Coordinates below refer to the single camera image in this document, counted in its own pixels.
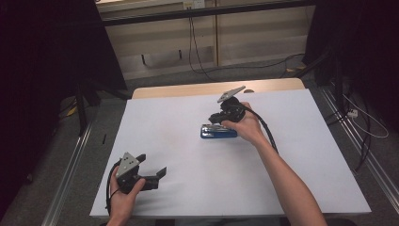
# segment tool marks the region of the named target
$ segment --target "black curtain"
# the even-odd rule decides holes
[[[306,55],[310,64],[328,57],[315,69],[318,85],[337,75],[353,79],[353,87],[382,119],[399,130],[399,16],[394,1],[319,1],[311,23]]]
[[[1,218],[51,140],[59,103],[74,95],[76,83],[90,78],[112,89],[126,86],[93,0],[0,0],[0,74]]]

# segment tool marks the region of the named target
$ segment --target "electronic device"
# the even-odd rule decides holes
[[[146,179],[146,184],[141,189],[153,190],[157,189],[159,180],[167,174],[167,168],[159,170],[156,175],[153,176],[140,176],[138,175],[139,164],[146,160],[146,155],[142,154],[137,158],[134,158],[131,154],[125,153],[123,158],[120,160],[120,167],[117,171],[117,182],[120,186],[120,191],[128,194],[136,182],[141,178]]]
[[[200,128],[201,138],[230,138],[237,137],[237,131],[223,125],[203,124]]]
[[[208,119],[212,124],[216,124],[215,126],[221,126],[218,124],[221,124],[223,121],[233,121],[233,122],[239,122],[242,120],[245,115],[246,111],[249,111],[252,113],[258,120],[261,122],[264,130],[266,131],[267,135],[269,136],[270,144],[272,147],[278,152],[276,143],[273,139],[272,133],[270,132],[269,128],[267,127],[266,122],[262,119],[261,116],[259,116],[255,111],[250,109],[249,107],[246,107],[245,105],[241,104],[234,95],[238,93],[239,91],[243,90],[245,86],[242,86],[241,88],[237,89],[232,89],[230,91],[224,92],[222,96],[219,98],[217,101],[218,103],[222,102],[220,105],[220,108],[222,109],[221,112],[212,114],[211,117]]]

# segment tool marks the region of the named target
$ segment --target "black cable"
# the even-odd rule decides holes
[[[287,61],[289,60],[289,59],[291,59],[291,58],[294,58],[294,57],[298,57],[298,56],[304,56],[305,54],[297,54],[297,55],[290,55],[290,56],[287,56],[285,59],[284,59],[284,72],[279,76],[279,78],[282,78],[286,73],[287,73]]]
[[[196,41],[196,34],[195,34],[193,18],[189,18],[188,20],[189,20],[189,23],[190,23],[190,49],[189,49],[189,52],[188,52],[188,62],[190,64],[190,68],[191,68],[191,70],[194,73],[204,73],[212,81],[216,81],[216,80],[214,78],[211,78],[208,73],[212,73],[212,72],[215,72],[215,71],[221,71],[221,70],[228,70],[228,69],[262,69],[262,68],[268,68],[268,67],[273,67],[273,66],[279,65],[281,63],[284,63],[290,58],[298,57],[298,56],[304,56],[305,55],[305,54],[290,55],[290,56],[287,56],[282,61],[279,61],[279,62],[273,63],[273,64],[269,64],[269,65],[263,65],[263,66],[234,66],[234,67],[228,67],[228,68],[215,68],[215,69],[211,69],[209,71],[205,71],[203,69],[201,61],[200,61],[200,55],[199,55],[199,52],[198,52],[198,46],[197,46],[197,41]],[[197,58],[199,60],[199,65],[201,67],[200,71],[195,70],[193,68],[192,63],[191,63],[191,49],[192,49],[191,42],[192,42],[193,38],[194,38],[194,43],[196,45]]]
[[[203,70],[202,68],[202,63],[200,62],[200,54],[199,54],[199,48],[197,46],[197,40],[196,40],[196,33],[195,33],[195,29],[194,29],[194,23],[193,23],[193,18],[188,18],[189,22],[190,22],[190,51],[188,52],[188,61],[190,63],[190,67],[193,70],[193,72],[197,73],[197,71],[194,70],[193,65],[191,64],[191,42],[192,42],[192,37],[194,38],[194,44],[196,45],[196,53],[197,53],[197,59],[199,60],[199,66],[202,69],[203,73],[206,75],[206,77],[214,82],[219,82],[217,80],[215,80],[214,78],[211,78],[208,73]]]
[[[112,167],[112,169],[109,171],[108,180],[106,181],[106,195],[105,195],[106,207],[105,207],[105,209],[108,211],[109,216],[111,216],[111,198],[120,189],[119,188],[115,192],[113,192],[110,197],[109,196],[109,185],[111,183],[112,172],[114,171],[114,169],[117,166],[120,165],[120,161],[121,161],[121,159],[117,163],[115,163],[114,166]]]
[[[347,98],[350,98],[351,95],[352,95],[352,89],[350,89],[350,90],[348,91],[348,93],[345,94],[345,96],[346,96]],[[340,110],[336,110],[335,112],[333,112],[333,113],[331,113],[331,114],[325,116],[325,117],[324,117],[324,120],[326,121],[327,126],[330,126],[330,125],[332,125],[332,124],[337,123],[338,121],[343,120],[343,119],[347,116],[347,114],[348,114],[348,112],[349,112],[349,110],[350,110],[350,109],[349,109],[349,106],[350,106],[350,103],[349,103],[348,101],[346,101],[345,105],[343,106],[343,108],[346,108],[344,114],[343,114],[340,118],[338,118],[337,120],[335,120],[335,121],[327,122],[328,119],[330,119],[330,118],[333,117],[335,114],[337,114],[338,112],[340,112]]]
[[[274,150],[276,150],[276,153],[279,153],[278,149],[277,149],[277,145],[275,140],[273,139],[273,135],[270,132],[269,127],[267,126],[266,122],[262,119],[262,117],[260,115],[258,115],[255,111],[253,111],[251,108],[245,106],[245,105],[230,105],[231,107],[238,107],[238,108],[244,108],[245,110],[249,111],[250,113],[252,113],[254,116],[256,116],[256,118],[258,118],[258,120],[261,122],[261,125],[263,126],[264,130],[266,131],[267,135],[269,136],[269,140],[270,140],[270,144],[272,145],[272,147],[274,148]]]
[[[367,105],[367,102],[364,100],[363,96],[361,96],[361,98],[362,98],[362,101],[364,103],[364,107],[365,107],[366,113],[369,114],[369,107]],[[364,136],[364,139],[362,141],[361,149],[360,149],[360,151],[361,151],[360,161],[358,163],[358,166],[355,168],[355,172],[358,172],[358,170],[363,166],[364,162],[366,161],[366,159],[367,159],[367,157],[368,157],[368,155],[370,153],[370,146],[372,144],[372,137],[370,136],[370,133],[371,133],[371,119],[370,119],[370,116],[367,116],[367,119],[366,119],[366,117],[363,115],[363,112],[360,111],[360,114],[363,117],[363,119],[366,121],[366,124],[367,124],[366,131],[368,133],[366,133],[366,135]],[[367,139],[368,139],[368,144],[367,144],[367,147],[365,147],[365,142],[366,142]]]

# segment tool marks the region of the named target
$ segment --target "dark background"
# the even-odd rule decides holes
[[[74,95],[76,84],[90,78],[126,87],[92,0],[0,0],[0,51],[2,217],[51,139],[60,101]]]

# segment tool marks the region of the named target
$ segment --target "white table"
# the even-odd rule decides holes
[[[200,126],[219,111],[220,94],[170,97],[165,91],[160,93],[166,97],[128,102],[91,216],[107,217],[106,177],[125,152],[147,155],[140,175],[168,167],[159,189],[138,195],[135,217],[283,215],[263,163],[248,142],[240,137],[200,138]],[[237,98],[250,102],[268,123],[280,155],[308,185],[323,213],[371,211],[308,90],[239,93]]]

